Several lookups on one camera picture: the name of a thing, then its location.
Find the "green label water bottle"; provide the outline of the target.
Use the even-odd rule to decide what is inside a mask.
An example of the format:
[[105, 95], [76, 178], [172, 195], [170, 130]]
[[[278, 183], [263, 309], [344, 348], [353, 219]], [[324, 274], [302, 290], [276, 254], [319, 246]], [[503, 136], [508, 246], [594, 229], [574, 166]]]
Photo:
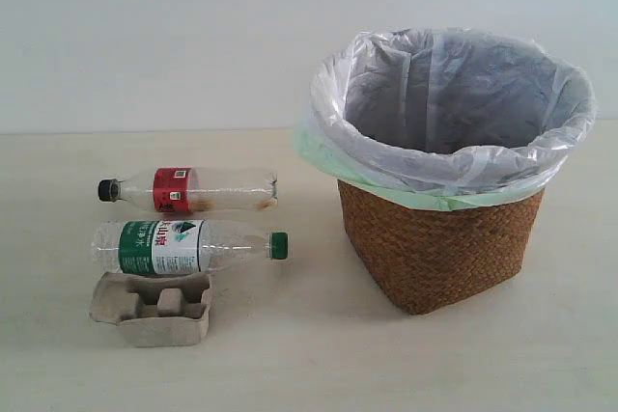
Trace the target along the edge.
[[91, 256], [105, 272], [145, 277], [214, 273], [252, 260], [284, 261], [285, 232], [221, 219], [106, 222]]

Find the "red label plastic bottle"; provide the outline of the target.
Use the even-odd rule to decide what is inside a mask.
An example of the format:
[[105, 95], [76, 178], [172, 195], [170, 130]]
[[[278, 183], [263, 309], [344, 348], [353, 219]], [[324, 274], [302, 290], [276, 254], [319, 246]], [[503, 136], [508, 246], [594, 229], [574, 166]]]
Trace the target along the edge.
[[103, 179], [98, 198], [164, 214], [261, 211], [277, 204], [277, 176], [265, 169], [162, 167], [128, 179]]

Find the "woven brown waste basket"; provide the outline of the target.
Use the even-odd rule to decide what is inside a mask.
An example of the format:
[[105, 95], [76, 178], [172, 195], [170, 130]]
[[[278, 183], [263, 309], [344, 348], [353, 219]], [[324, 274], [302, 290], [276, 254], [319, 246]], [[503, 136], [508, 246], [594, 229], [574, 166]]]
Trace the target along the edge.
[[411, 315], [463, 301], [522, 268], [542, 193], [501, 206], [412, 209], [344, 181], [345, 232], [387, 298]]

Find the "white plastic bin liner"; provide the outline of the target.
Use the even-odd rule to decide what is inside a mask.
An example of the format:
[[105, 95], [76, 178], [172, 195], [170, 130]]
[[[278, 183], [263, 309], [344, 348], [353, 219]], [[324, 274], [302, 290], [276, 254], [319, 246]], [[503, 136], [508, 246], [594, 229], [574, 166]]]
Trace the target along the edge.
[[532, 41], [406, 29], [326, 58], [300, 124], [374, 185], [459, 196], [543, 187], [596, 110], [585, 72]]

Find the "grey paper pulp tray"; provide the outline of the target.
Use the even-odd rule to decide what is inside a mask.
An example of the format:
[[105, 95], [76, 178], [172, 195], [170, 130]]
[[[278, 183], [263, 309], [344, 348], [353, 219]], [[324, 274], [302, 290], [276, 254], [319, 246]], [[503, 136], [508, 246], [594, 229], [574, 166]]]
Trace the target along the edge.
[[135, 347], [190, 346], [208, 333], [211, 294], [207, 273], [156, 278], [105, 273], [93, 292], [90, 318], [116, 326]]

